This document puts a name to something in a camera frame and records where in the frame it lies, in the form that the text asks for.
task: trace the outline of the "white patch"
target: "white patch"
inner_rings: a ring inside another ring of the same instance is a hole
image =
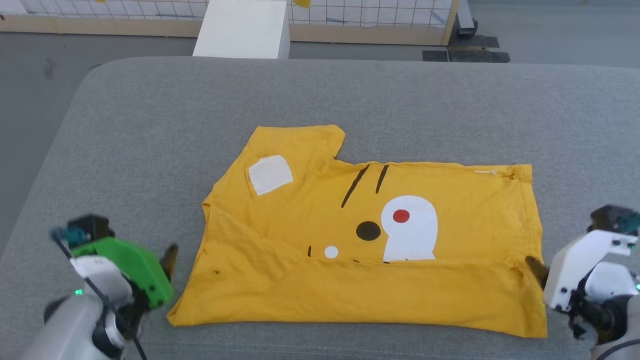
[[[335,246],[327,246],[324,250],[324,256],[329,259],[335,259],[335,257],[338,256],[338,248]]]
[[[259,195],[272,192],[284,184],[293,181],[287,160],[280,155],[262,158],[249,168],[249,180],[255,193]]]
[[[381,222],[389,235],[384,261],[435,259],[438,217],[430,202],[413,195],[396,197],[382,209]]]

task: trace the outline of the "red circle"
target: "red circle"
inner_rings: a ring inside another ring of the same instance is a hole
[[[396,210],[394,213],[395,222],[406,222],[407,220],[409,220],[409,211],[403,209]]]

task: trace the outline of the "gray cushioned table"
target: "gray cushioned table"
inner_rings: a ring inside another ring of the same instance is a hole
[[[550,65],[133,58],[80,86],[0,263],[0,359],[16,358],[48,301],[81,281],[47,239],[94,212],[160,253],[186,284],[200,203],[258,125],[339,125],[352,162],[531,163],[547,261],[606,203],[640,208],[640,72]],[[626,260],[638,270],[640,262]],[[474,294],[468,294],[474,301]],[[144,322],[149,359],[584,359],[567,318],[522,339],[417,325]],[[136,358],[129,350],[128,359]]]

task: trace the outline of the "white box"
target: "white box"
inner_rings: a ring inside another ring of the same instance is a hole
[[[289,58],[287,2],[210,1],[193,56]]]

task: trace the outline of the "stain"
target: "stain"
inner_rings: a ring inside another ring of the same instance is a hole
[[[56,63],[52,58],[47,58],[44,61],[44,77],[47,80],[53,79],[53,68],[56,66],[58,66],[58,63]]]

